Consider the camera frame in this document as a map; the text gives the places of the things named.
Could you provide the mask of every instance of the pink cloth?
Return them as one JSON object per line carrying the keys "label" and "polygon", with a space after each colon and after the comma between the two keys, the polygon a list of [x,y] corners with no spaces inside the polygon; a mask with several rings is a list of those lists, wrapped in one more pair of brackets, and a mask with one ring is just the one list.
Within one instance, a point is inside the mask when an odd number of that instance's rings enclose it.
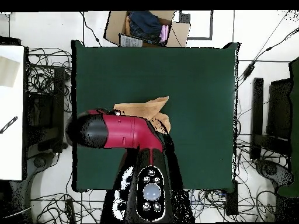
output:
{"label": "pink cloth", "polygon": [[162,25],[162,30],[160,34],[160,43],[164,42],[168,38],[168,33],[169,33],[169,26],[168,25]]}

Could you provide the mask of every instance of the open cardboard box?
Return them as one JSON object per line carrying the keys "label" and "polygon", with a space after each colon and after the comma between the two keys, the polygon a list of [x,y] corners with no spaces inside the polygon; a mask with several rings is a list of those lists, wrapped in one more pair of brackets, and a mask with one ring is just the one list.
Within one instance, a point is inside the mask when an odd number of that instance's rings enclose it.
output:
{"label": "open cardboard box", "polygon": [[[150,12],[159,18],[160,24],[169,25],[169,36],[165,44],[167,47],[186,47],[189,34],[190,23],[172,22],[174,10],[150,10]],[[127,11],[110,11],[104,39],[120,46],[120,34],[126,35],[126,17]],[[142,42],[143,47],[161,47],[155,44]]]}

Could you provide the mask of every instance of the control panel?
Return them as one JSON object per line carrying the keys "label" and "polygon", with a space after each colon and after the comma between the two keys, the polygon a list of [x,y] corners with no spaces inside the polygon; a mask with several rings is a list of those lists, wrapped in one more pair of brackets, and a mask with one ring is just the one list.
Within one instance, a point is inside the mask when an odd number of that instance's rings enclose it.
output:
{"label": "control panel", "polygon": [[158,221],[165,214],[164,178],[155,166],[142,169],[137,180],[137,214],[146,221]]}

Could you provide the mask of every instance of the green table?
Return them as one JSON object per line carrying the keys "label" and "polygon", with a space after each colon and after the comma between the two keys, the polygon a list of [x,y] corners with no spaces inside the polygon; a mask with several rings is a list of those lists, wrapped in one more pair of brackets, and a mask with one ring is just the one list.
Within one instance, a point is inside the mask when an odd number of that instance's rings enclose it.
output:
{"label": "green table", "polygon": [[[184,188],[231,190],[237,47],[86,48],[76,41],[77,114],[169,96],[161,112],[171,121]],[[77,189],[112,189],[124,152],[78,147]]]}

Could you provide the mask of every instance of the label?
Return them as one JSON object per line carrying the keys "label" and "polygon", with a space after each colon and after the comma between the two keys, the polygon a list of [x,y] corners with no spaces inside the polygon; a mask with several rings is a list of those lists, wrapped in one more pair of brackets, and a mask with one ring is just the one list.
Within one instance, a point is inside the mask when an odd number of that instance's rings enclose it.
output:
{"label": "label", "polygon": [[120,46],[122,47],[142,47],[142,40],[131,38],[128,36],[120,36]]}

